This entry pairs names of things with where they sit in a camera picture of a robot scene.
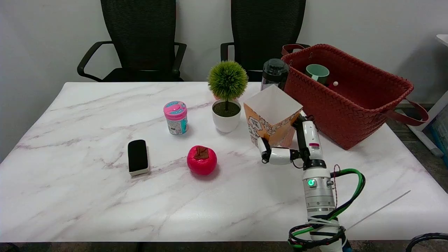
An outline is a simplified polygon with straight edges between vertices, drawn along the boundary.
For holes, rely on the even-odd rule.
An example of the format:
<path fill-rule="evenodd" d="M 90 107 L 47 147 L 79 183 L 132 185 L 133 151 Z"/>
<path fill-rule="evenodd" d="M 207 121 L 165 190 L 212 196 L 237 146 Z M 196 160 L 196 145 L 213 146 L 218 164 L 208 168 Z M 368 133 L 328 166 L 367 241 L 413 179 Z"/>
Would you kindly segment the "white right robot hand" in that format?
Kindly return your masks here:
<path fill-rule="evenodd" d="M 294 160 L 302 159 L 303 166 L 298 169 L 326 168 L 323 160 L 323 150 L 317 128 L 308 116 L 299 116 L 292 124 L 295 129 L 298 149 L 286 147 L 271 147 L 268 140 L 263 137 L 257 139 L 262 163 L 272 165 L 289 165 Z"/>

